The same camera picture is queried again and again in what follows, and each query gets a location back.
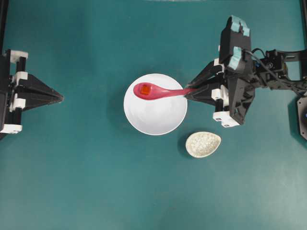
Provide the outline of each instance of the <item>black wire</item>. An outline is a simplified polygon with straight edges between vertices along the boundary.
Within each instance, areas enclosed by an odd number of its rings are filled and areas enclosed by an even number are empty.
[[[263,50],[262,49],[259,49],[259,48],[256,48],[256,49],[253,49],[251,52],[252,53],[255,53],[256,51],[261,51],[261,53],[263,54],[263,56],[265,57],[265,54],[264,54],[264,52],[263,52]]]
[[[245,50],[244,49],[244,52],[245,53],[247,53],[247,54],[249,54],[249,55],[251,55],[253,58],[255,58],[261,65],[262,65],[262,67],[266,70],[266,71],[268,71],[273,77],[275,77],[275,79],[277,80],[277,81],[279,81],[281,84],[283,84],[283,85],[286,85],[284,82],[282,82],[279,78],[278,78],[278,76],[275,74],[275,73],[273,73],[268,67],[266,67],[266,65],[258,58],[258,57],[256,57],[256,55],[254,55],[252,52],[250,52],[249,50]]]

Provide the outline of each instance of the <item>white bowl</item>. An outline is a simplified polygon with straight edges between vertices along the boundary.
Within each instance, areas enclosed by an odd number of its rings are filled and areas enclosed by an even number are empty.
[[[125,115],[138,131],[148,135],[163,135],[177,128],[187,113],[188,102],[184,96],[175,96],[147,101],[133,93],[133,87],[149,82],[160,87],[180,90],[181,85],[173,78],[158,73],[144,75],[127,89],[124,98]]]
[[[214,133],[197,132],[187,139],[186,149],[193,157],[207,157],[217,150],[221,141],[221,137]]]

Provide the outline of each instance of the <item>green tabletop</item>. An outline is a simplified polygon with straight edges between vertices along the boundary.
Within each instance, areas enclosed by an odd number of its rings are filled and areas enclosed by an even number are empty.
[[[252,47],[304,49],[299,0],[11,0],[4,49],[65,96],[23,113],[0,143],[1,230],[289,230],[307,228],[307,151],[295,94],[257,89],[243,126],[222,128],[189,102],[163,136],[135,130],[123,97],[136,78],[186,85],[218,57],[228,16]],[[289,67],[299,79],[298,64]],[[195,159],[195,131],[222,137]]]

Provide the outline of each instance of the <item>red spoon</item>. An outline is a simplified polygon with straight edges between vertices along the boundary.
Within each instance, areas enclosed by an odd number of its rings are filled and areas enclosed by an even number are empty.
[[[179,95],[186,95],[196,89],[182,89],[182,90],[167,90],[149,82],[142,82],[134,86],[134,94],[145,100],[156,100],[163,97],[172,97]]]

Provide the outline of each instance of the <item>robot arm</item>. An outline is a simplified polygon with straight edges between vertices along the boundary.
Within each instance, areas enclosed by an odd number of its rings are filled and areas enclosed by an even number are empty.
[[[306,60],[307,50],[267,51],[263,59],[253,54],[257,50],[251,51],[246,23],[231,16],[221,34],[219,58],[189,83],[189,88],[197,90],[186,98],[214,105],[213,119],[224,127],[233,127],[244,124],[256,88],[292,90],[300,97],[306,93],[307,81],[290,80],[286,62]]]
[[[0,139],[22,131],[22,112],[63,101],[63,96],[32,74],[25,72],[28,53],[7,50],[0,56]],[[10,75],[10,64],[16,64]]]

